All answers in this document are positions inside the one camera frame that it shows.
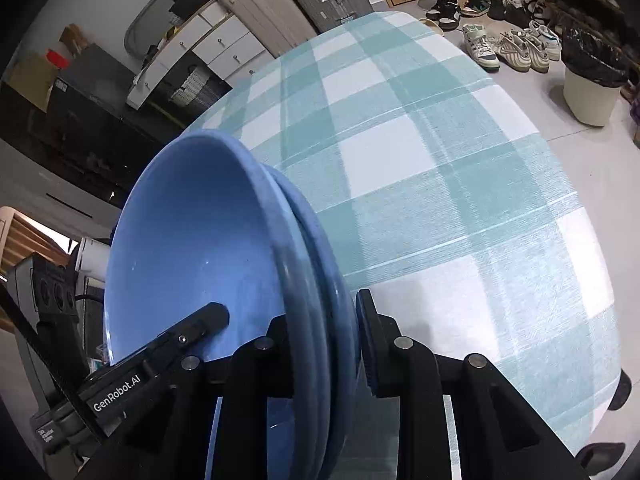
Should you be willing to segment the blue bowl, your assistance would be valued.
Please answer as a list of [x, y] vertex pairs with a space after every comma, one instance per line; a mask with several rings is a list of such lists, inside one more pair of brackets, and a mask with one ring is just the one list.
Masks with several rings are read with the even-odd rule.
[[355, 407], [360, 362], [356, 312], [329, 239], [308, 200], [278, 170], [269, 168], [268, 171], [293, 211], [319, 289], [324, 339], [328, 347], [331, 409], [329, 433], [318, 477], [329, 479], [343, 451]]
[[230, 322], [201, 345], [207, 361], [285, 318], [295, 393], [283, 413], [268, 414], [268, 470], [318, 478], [330, 435], [330, 348], [306, 237], [276, 178], [240, 141], [194, 130], [149, 163], [118, 219], [105, 282], [110, 360], [210, 302]]

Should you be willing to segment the teal checked tablecloth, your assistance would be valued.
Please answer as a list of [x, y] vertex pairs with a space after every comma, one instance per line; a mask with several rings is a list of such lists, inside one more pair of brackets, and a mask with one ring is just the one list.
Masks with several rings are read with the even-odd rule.
[[314, 208], [350, 290], [434, 352], [484, 354], [572, 452], [620, 377], [614, 292], [537, 127], [458, 47], [378, 12], [311, 39], [195, 122]]

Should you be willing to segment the black refrigerator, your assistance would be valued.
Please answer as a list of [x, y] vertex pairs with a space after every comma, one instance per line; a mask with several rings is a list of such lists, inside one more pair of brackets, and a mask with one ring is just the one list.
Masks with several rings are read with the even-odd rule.
[[182, 131], [157, 106], [127, 104], [134, 73], [96, 44], [60, 70], [47, 118], [64, 156], [121, 207], [154, 156]]

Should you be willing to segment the woven laundry basket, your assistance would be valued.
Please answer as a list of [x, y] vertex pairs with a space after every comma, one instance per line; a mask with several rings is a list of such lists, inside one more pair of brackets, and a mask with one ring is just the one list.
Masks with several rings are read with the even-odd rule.
[[209, 108], [231, 87], [208, 68], [195, 67], [169, 98], [178, 107]]

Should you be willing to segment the white drawer desk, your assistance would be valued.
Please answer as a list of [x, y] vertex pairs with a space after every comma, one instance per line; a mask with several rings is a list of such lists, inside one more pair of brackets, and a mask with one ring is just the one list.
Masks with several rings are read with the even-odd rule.
[[273, 60], [266, 47], [234, 14], [218, 2], [209, 1], [178, 28], [134, 77], [127, 104], [137, 110], [186, 54], [195, 54], [231, 87]]

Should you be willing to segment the oval mirror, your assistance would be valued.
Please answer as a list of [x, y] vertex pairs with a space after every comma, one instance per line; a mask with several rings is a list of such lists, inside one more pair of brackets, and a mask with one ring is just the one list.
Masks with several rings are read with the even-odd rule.
[[142, 61], [149, 47], [156, 46], [174, 24], [174, 14], [169, 9], [172, 0], [150, 0], [134, 18], [125, 32], [126, 52]]

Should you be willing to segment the beige suitcase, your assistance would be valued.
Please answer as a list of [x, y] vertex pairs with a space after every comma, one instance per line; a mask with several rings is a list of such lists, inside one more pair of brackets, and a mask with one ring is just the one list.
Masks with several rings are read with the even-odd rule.
[[219, 0], [278, 58], [317, 36], [295, 0]]

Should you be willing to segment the white trash bin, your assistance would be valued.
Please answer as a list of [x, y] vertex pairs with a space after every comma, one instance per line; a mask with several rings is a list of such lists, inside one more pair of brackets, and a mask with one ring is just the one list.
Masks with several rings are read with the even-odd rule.
[[561, 60], [568, 108], [578, 122], [604, 127], [628, 80], [629, 64], [607, 42], [580, 27], [564, 29]]

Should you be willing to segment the wooden shoe rack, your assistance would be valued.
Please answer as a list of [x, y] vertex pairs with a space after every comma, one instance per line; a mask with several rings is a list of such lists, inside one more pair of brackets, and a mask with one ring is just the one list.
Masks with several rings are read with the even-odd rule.
[[559, 21], [598, 37], [639, 70], [639, 32], [615, 0], [544, 0]]

